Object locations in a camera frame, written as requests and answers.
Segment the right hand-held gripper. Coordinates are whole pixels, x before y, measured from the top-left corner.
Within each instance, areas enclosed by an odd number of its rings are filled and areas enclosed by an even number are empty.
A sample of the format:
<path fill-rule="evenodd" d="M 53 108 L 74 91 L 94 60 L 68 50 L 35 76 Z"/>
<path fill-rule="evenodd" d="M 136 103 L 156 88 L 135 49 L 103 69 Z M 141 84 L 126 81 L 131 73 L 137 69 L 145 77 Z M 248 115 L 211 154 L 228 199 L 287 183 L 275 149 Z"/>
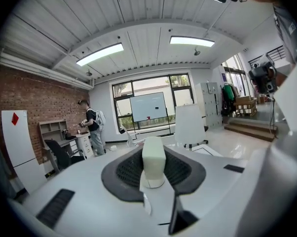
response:
<path fill-rule="evenodd" d="M 270 94 L 277 90 L 277 71 L 273 61 L 255 63 L 248 76 L 259 94 Z"/>

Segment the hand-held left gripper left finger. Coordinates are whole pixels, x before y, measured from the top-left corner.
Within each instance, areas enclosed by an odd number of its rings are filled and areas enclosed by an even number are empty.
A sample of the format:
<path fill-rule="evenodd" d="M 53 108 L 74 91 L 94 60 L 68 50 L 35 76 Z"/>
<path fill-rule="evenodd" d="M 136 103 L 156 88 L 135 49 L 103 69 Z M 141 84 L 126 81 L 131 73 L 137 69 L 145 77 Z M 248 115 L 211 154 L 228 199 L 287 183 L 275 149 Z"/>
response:
<path fill-rule="evenodd" d="M 122 149 L 76 163 L 53 177 L 23 203 L 9 200 L 18 219 L 39 237 L 165 237 L 166 228 L 147 214 L 142 203 L 118 200 L 101 180 L 103 168 L 130 152 Z M 62 189 L 73 191 L 53 228 L 37 215 Z"/>

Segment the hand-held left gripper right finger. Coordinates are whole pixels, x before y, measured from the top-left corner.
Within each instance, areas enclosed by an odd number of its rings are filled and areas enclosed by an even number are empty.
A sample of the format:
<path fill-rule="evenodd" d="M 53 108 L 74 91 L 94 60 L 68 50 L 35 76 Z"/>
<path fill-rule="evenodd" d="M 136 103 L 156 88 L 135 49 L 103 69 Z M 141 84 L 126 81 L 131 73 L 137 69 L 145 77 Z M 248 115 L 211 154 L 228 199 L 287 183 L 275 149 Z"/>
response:
<path fill-rule="evenodd" d="M 209 214 L 240 178 L 246 160 L 165 147 L 164 174 L 174 190 L 169 234 L 183 232 Z"/>

